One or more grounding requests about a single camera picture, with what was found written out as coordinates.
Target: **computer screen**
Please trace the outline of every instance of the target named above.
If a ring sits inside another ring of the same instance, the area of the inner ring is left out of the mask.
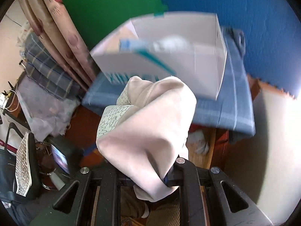
[[[66,159],[66,156],[62,154],[56,147],[51,145],[53,158],[55,159],[55,162],[68,174],[70,174],[68,169],[68,162]]]

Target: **triangular cutout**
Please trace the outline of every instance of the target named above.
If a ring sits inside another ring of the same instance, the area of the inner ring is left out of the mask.
[[[232,213],[236,213],[249,207],[248,203],[246,203],[226,182],[222,182],[222,187]]]
[[[61,197],[53,204],[53,209],[69,214],[79,187],[79,181],[74,181]]]

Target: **dark blue fabric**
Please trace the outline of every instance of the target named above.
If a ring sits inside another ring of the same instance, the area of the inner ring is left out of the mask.
[[[193,123],[253,136],[255,124],[252,99],[243,67],[244,36],[241,31],[230,28],[223,29],[223,35],[228,54],[217,101],[197,98]],[[112,85],[104,74],[100,73],[83,98],[82,105],[102,115],[105,107],[116,105],[123,88],[123,85]]]
[[[284,88],[301,89],[301,23],[286,0],[163,0],[168,11],[217,13],[220,25],[246,35],[246,71]]]

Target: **white cardboard box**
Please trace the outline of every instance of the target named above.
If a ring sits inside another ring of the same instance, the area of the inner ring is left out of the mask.
[[[158,41],[171,35],[181,36],[193,48],[177,51],[148,50],[142,53],[109,51],[109,44],[119,39],[122,30],[145,41]],[[174,75],[196,96],[217,99],[227,49],[216,14],[168,12],[161,16],[146,15],[126,21],[99,42],[92,49],[91,55],[112,84],[126,84],[132,76],[156,82]]]

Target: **white wall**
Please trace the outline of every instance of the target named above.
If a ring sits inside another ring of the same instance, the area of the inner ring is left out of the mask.
[[[6,15],[20,25],[26,21],[17,0],[13,2]],[[22,73],[22,68],[18,65],[21,60],[20,48],[16,46],[21,27],[7,16],[0,22],[0,92],[10,89],[8,81],[14,85]]]
[[[235,144],[225,173],[278,225],[301,198],[301,100],[261,90],[253,109],[256,134]]]

